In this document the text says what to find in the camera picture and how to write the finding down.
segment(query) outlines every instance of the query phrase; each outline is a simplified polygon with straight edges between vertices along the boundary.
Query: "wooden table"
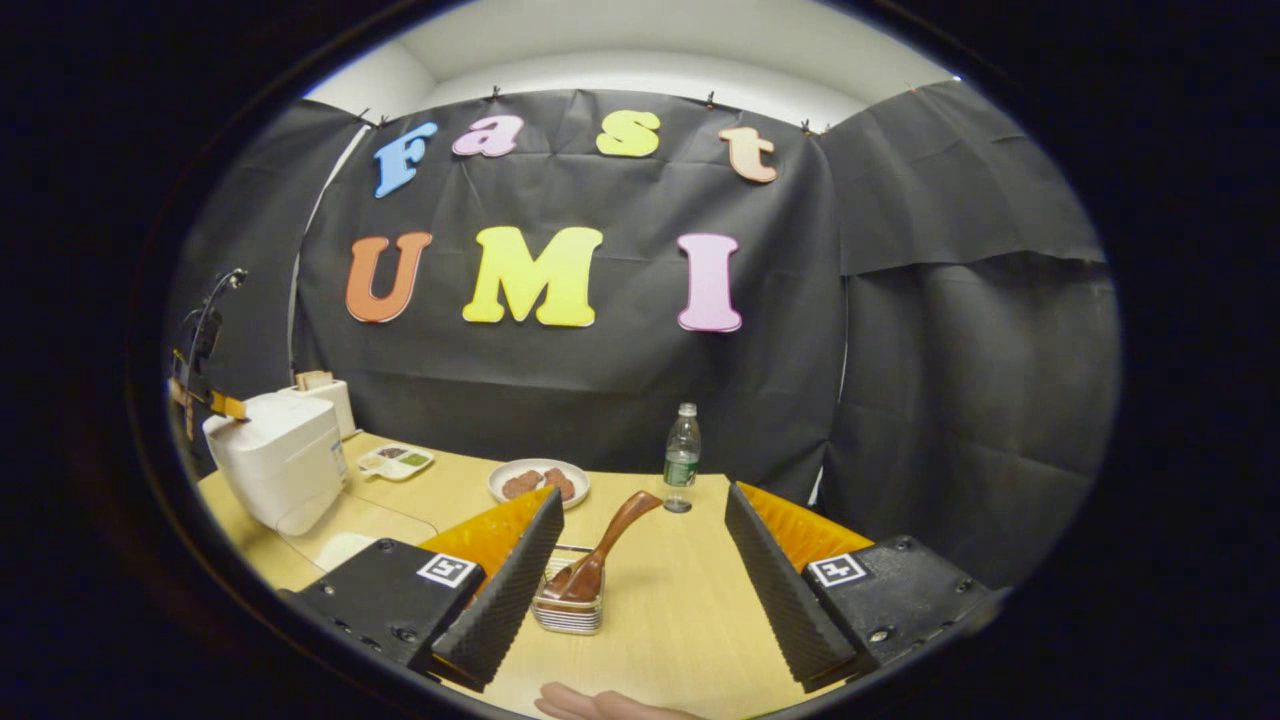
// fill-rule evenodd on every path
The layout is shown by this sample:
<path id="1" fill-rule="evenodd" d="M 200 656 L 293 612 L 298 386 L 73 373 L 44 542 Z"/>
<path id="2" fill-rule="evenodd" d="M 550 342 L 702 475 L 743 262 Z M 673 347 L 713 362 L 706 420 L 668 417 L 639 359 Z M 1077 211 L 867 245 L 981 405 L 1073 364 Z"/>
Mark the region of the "wooden table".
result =
<path id="1" fill-rule="evenodd" d="M 306 536 L 285 538 L 253 520 L 221 473 L 200 482 L 212 515 L 246 561 L 278 588 L 301 589 L 376 537 L 420 543 L 494 506 L 485 479 L 499 465 L 431 451 L 424 471 L 389 482 L 356 464 L 387 438 L 343 443 L 351 470 L 338 502 Z M 639 489 L 666 495 L 659 475 L 588 473 L 590 492 L 564 512 L 561 544 L 594 546 Z M 525 616 L 498 676 L 483 693 L 447 687 L 532 717 L 539 688 L 558 680 L 588 694 L 617 691 L 704 717 L 750 717 L 810 700 L 791 680 L 737 548 L 724 528 L 728 480 L 700 475 L 690 512 L 657 509 L 609 553 L 604 625 L 595 635 L 552 633 Z"/>

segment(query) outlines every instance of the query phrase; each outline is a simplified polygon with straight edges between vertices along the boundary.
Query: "water bottle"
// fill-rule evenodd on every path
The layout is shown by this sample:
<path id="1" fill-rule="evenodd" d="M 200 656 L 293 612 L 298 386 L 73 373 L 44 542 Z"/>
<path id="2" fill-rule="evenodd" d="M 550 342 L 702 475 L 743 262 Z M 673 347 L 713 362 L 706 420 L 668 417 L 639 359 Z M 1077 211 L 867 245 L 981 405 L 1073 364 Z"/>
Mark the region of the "water bottle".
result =
<path id="1" fill-rule="evenodd" d="M 703 452 L 703 433 L 698 429 L 698 406 L 692 402 L 680 404 L 680 415 L 667 436 L 667 465 L 662 479 L 671 487 L 663 507 L 672 512 L 689 512 L 692 503 L 684 495 L 684 488 L 694 484 L 698 477 L 698 457 Z"/>

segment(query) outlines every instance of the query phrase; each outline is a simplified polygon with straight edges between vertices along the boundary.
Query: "wooden spoon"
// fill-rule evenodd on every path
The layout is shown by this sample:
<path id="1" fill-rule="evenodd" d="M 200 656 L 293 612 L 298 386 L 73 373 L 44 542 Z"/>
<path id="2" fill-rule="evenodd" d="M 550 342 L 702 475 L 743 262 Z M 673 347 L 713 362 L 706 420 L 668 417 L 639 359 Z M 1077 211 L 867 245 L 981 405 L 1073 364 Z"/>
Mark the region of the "wooden spoon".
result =
<path id="1" fill-rule="evenodd" d="M 547 600 L 559 600 L 566 602 L 591 602 L 600 594 L 600 574 L 604 570 L 604 557 L 609 553 L 613 543 L 626 530 L 631 523 L 645 512 L 662 505 L 662 500 L 645 491 L 640 491 L 627 498 L 618 507 L 604 530 L 604 537 L 586 557 L 564 568 L 543 587 L 539 597 Z"/>

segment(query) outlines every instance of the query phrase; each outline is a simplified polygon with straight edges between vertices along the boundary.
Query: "finger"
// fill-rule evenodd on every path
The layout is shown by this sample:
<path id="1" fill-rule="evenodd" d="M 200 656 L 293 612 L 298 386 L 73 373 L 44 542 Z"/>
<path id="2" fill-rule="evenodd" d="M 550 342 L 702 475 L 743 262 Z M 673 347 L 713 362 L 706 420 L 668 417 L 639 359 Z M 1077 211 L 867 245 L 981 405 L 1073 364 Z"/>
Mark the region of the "finger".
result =
<path id="1" fill-rule="evenodd" d="M 590 717 L 582 717 L 581 715 L 576 715 L 573 712 L 568 712 L 567 710 L 556 707 L 554 705 L 540 697 L 534 700 L 534 707 L 541 710 L 543 712 L 550 715 L 552 717 L 557 717 L 558 720 L 591 720 Z"/>
<path id="2" fill-rule="evenodd" d="M 595 696 L 595 707 L 603 720 L 703 720 L 682 710 L 645 705 L 614 691 Z"/>
<path id="3" fill-rule="evenodd" d="M 541 687 L 541 692 L 543 698 L 554 707 L 572 712 L 579 717 L 586 717 L 588 720 L 596 720 L 599 717 L 595 703 L 590 697 L 561 683 L 547 683 Z"/>

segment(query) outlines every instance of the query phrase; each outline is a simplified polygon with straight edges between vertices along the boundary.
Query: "white ceiling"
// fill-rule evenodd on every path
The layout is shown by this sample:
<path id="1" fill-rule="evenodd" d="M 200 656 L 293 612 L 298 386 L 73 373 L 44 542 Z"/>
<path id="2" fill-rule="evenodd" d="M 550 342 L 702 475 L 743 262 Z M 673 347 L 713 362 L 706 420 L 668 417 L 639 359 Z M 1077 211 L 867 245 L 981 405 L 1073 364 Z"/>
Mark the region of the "white ceiling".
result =
<path id="1" fill-rule="evenodd" d="M 746 63 L 865 105 L 951 73 L 812 0 L 480 0 L 399 37 L 436 83 L 571 53 L 657 50 Z"/>

